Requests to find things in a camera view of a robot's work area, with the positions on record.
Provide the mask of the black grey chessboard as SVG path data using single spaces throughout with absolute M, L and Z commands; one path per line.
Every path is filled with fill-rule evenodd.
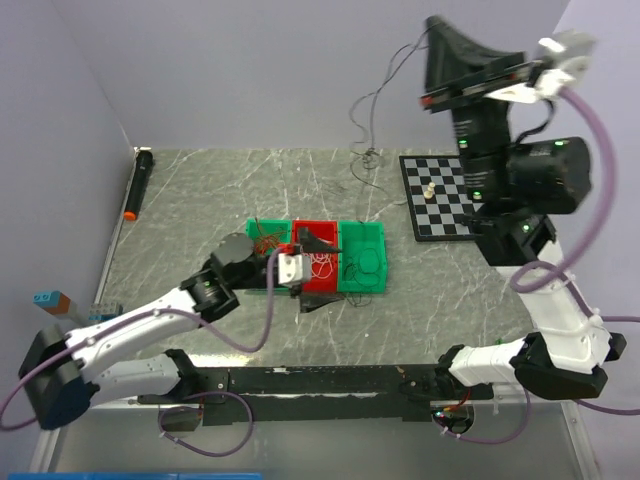
M 472 241 L 464 224 L 480 207 L 467 197 L 462 168 L 454 155 L 401 155 L 403 178 L 414 238 L 417 242 Z M 433 182 L 435 196 L 424 191 Z

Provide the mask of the blue white toy bricks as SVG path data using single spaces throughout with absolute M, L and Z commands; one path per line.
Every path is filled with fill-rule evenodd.
M 94 303 L 88 311 L 88 320 L 91 324 L 101 323 L 111 320 L 123 314 L 123 305 L 111 301 L 104 303 Z

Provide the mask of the aluminium rail frame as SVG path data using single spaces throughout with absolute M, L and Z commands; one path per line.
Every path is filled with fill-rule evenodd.
M 128 402 L 89 410 L 67 427 L 43 432 L 29 470 L 35 473 L 189 472 L 208 460 L 182 451 L 159 437 L 157 406 Z

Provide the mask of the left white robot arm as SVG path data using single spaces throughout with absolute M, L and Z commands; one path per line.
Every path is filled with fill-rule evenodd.
M 66 426 L 90 407 L 134 395 L 176 402 L 193 397 L 198 375 L 189 357 L 167 351 L 150 360 L 128 355 L 174 335 L 204 328 L 232 348 L 255 353 L 266 343 L 274 315 L 274 291 L 285 287 L 300 302 L 312 279 L 311 257 L 340 248 L 308 229 L 271 254 L 259 254 L 244 233 L 224 237 L 195 274 L 160 298 L 100 324 L 69 332 L 53 325 L 39 331 L 19 368 L 19 387 L 45 431 Z M 254 346 L 241 345 L 214 325 L 239 305 L 239 290 L 265 289 L 266 318 Z

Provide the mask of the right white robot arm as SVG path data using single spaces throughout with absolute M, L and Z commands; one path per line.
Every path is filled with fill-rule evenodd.
M 535 57 L 495 50 L 444 18 L 425 22 L 428 54 L 422 107 L 450 113 L 465 195 L 479 209 L 465 217 L 475 243 L 525 305 L 534 329 L 500 345 L 456 345 L 420 382 L 431 401 L 489 399 L 512 385 L 546 400 L 593 399 L 606 382 L 604 366 L 619 359 L 625 337 L 606 328 L 570 275 L 571 266 L 606 220 L 615 188 L 610 137 L 574 92 L 586 73 L 595 39 L 567 30 L 540 39 Z M 604 177 L 601 202 L 584 238 L 564 253 L 552 223 L 574 213 L 591 184 L 591 155 L 579 137 L 539 140 L 536 129 L 512 136 L 515 103 L 570 103 L 591 128 Z

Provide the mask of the white chess piece left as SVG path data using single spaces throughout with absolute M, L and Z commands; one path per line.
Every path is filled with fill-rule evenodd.
M 430 182 L 424 191 L 424 198 L 426 200 L 430 200 L 435 196 L 435 187 L 436 185 L 433 182 Z

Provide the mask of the black marker orange cap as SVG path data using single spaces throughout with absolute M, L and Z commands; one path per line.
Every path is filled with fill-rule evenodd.
M 132 222 L 138 218 L 154 166 L 152 152 L 140 150 L 136 156 L 134 174 L 123 212 L 126 221 Z

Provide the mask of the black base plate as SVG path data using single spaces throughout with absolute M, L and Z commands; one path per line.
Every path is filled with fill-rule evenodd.
M 255 422 L 396 418 L 429 422 L 431 408 L 494 398 L 488 384 L 466 387 L 432 364 L 197 367 L 178 396 L 141 395 L 142 405 L 203 408 L 205 426 Z

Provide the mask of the red plastic bin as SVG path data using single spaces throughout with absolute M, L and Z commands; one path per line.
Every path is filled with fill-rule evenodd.
M 298 230 L 308 228 L 316 237 L 338 246 L 338 227 L 335 221 L 294 220 L 292 239 L 297 242 Z M 337 291 L 338 255 L 308 254 L 311 260 L 312 278 L 303 286 L 304 291 L 333 293 Z

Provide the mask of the blue brown brick tower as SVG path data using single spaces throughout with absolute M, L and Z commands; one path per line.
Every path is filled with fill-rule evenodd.
M 70 320 L 81 327 L 89 325 L 88 318 L 78 311 L 76 303 L 59 290 L 36 292 L 33 303 L 58 319 Z

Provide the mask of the green plastic bin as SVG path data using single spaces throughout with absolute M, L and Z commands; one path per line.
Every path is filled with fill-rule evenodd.
M 382 294 L 388 262 L 385 230 L 380 222 L 339 221 L 337 290 L 340 293 Z
M 259 257 L 263 269 L 266 269 L 273 250 L 280 244 L 291 242 L 292 221 L 248 218 L 244 233 L 252 240 L 254 253 Z

